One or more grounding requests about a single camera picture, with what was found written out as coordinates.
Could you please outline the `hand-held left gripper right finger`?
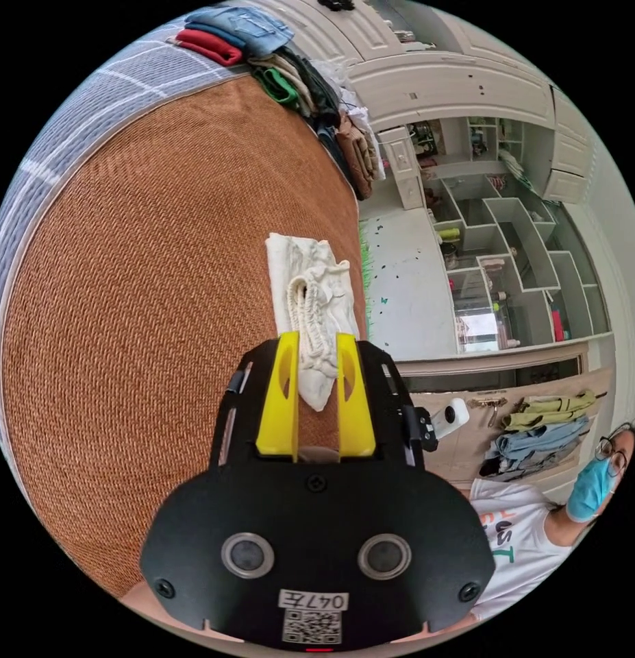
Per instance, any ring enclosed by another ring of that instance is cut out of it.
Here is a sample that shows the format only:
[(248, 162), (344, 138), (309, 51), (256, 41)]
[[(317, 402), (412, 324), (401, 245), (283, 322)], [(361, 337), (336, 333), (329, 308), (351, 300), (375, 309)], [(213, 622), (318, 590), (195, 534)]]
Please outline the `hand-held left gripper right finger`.
[(339, 457), (368, 458), (375, 453), (376, 440), (356, 338), (337, 334), (336, 352)]

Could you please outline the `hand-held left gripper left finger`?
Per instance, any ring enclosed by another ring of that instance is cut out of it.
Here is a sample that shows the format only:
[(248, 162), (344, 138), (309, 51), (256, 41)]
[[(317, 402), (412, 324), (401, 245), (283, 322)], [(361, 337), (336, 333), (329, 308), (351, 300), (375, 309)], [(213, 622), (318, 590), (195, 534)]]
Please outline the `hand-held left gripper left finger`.
[(297, 458), (299, 333), (280, 334), (260, 416), (256, 450), (264, 458)]

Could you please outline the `person's left hand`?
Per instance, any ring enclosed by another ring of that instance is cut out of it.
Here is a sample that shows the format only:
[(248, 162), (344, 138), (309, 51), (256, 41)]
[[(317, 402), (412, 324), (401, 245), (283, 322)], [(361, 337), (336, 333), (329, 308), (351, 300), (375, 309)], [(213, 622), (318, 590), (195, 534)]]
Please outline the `person's left hand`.
[(119, 598), (119, 602), (131, 611), (151, 620), (163, 621), (165, 619), (164, 607), (145, 582), (133, 586)]

